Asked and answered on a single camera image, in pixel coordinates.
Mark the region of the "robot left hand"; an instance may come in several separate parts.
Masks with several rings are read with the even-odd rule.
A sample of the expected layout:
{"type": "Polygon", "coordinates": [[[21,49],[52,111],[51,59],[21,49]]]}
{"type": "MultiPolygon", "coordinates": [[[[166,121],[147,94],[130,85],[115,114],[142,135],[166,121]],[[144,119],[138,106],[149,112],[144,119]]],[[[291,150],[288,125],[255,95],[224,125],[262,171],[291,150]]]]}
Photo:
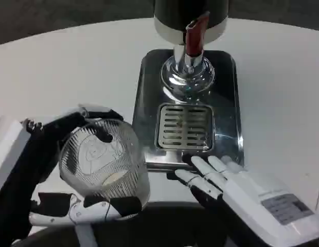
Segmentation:
{"type": "Polygon", "coordinates": [[[142,211],[136,196],[105,199],[69,192],[42,192],[32,200],[36,186],[57,164],[63,141],[92,119],[123,120],[106,107],[80,105],[48,123],[0,119],[0,246],[26,238],[31,228],[113,221],[142,211]]]}

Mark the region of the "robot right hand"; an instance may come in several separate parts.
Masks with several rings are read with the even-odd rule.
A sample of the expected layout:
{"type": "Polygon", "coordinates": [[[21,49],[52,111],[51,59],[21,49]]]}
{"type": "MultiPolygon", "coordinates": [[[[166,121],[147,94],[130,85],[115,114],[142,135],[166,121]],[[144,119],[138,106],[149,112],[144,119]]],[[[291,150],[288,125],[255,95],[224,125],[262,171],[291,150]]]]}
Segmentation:
{"type": "Polygon", "coordinates": [[[319,246],[319,214],[278,179],[227,155],[190,156],[171,178],[215,213],[237,246],[319,246]]]}

